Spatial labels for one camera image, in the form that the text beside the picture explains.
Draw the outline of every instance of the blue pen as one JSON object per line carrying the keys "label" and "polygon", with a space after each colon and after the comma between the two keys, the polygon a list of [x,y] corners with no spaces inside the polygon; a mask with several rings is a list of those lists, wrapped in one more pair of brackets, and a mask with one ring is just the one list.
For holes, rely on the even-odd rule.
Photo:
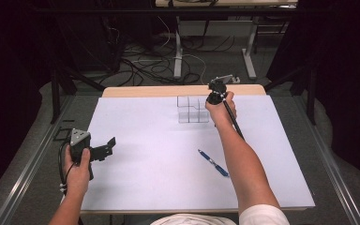
{"label": "blue pen", "polygon": [[215,166],[216,170],[218,170],[218,171],[221,173],[221,175],[223,175],[223,176],[230,176],[226,171],[224,171],[223,168],[221,168],[219,165],[217,165],[216,162],[215,162],[213,159],[211,159],[209,156],[207,156],[207,155],[204,153],[204,151],[198,149],[198,152],[200,152],[200,154],[201,154],[204,158],[206,158],[206,160],[208,160],[210,163],[212,163],[212,165]]}

